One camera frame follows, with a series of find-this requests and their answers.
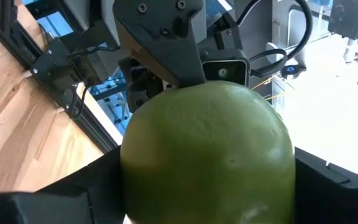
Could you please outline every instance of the pomelo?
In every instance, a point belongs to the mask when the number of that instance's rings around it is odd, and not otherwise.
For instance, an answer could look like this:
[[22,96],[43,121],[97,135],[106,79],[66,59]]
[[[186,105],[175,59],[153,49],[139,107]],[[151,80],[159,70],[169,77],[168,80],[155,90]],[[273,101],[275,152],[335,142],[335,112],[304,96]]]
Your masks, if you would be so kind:
[[295,156],[257,93],[230,82],[166,91],[136,111],[121,147],[136,224],[289,223]]

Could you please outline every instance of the green melon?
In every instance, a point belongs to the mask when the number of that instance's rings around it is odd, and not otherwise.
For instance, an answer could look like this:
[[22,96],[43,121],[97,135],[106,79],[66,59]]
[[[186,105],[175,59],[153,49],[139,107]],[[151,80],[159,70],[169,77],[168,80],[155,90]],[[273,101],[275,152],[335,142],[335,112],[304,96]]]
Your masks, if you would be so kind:
[[121,147],[124,205],[136,224],[289,223],[295,156],[257,93],[208,82],[157,95]]

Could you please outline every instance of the metal bolt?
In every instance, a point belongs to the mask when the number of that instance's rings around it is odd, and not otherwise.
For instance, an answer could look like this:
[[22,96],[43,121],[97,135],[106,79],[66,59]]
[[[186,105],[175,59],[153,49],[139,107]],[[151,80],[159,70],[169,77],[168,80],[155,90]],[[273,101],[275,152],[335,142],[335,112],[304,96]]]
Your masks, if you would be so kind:
[[219,77],[220,77],[220,78],[224,78],[224,79],[227,78],[227,74],[228,74],[228,73],[229,73],[229,72],[228,72],[228,70],[227,70],[226,68],[221,68],[221,69],[219,69],[219,71],[218,71]]
[[177,8],[178,9],[184,9],[184,8],[186,8],[186,2],[184,1],[184,0],[179,0],[178,2],[177,2]]
[[140,12],[140,13],[146,13],[146,11],[147,11],[147,6],[146,6],[146,4],[144,4],[144,3],[142,3],[142,4],[139,4],[138,6],[137,6],[137,11],[138,12]]
[[162,27],[161,28],[161,34],[162,35],[168,35],[169,34],[169,28],[168,27]]

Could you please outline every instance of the black metal frame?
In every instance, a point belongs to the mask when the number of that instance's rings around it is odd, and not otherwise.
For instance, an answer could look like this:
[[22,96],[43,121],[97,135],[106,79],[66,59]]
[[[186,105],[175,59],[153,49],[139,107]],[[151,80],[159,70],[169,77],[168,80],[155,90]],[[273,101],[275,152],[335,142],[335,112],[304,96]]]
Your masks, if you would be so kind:
[[[42,52],[40,47],[34,42],[32,37],[17,21],[17,6],[14,5],[13,0],[0,0],[0,42],[8,49],[8,51],[15,57],[15,59],[26,69],[31,69],[33,78],[44,88],[44,90],[57,102],[59,106],[67,109],[67,105],[73,99],[74,92],[66,89],[57,88],[54,83],[56,75],[51,75],[50,70],[37,67],[35,70],[32,68],[34,64],[42,65],[49,61],[50,65],[55,64],[55,57],[48,59],[48,54],[53,51],[60,50],[64,52],[64,45],[59,46],[59,40],[56,40],[56,47],[50,46],[45,52]],[[61,59],[61,63],[66,62],[66,59]],[[76,98],[75,111],[80,110],[80,98],[75,94]],[[89,136],[89,138],[100,148],[101,151],[107,153],[113,150],[117,143],[106,131],[103,125],[93,115],[91,110],[85,105],[81,116],[74,120],[74,122]]]

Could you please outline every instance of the wooden floor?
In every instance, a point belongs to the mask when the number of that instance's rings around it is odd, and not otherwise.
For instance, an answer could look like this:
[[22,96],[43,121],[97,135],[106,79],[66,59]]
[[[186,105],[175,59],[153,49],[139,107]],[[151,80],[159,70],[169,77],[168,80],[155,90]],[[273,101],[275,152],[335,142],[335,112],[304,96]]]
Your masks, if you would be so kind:
[[[15,3],[19,21],[44,47],[36,21]],[[0,43],[0,192],[38,190],[103,155],[24,72]]]

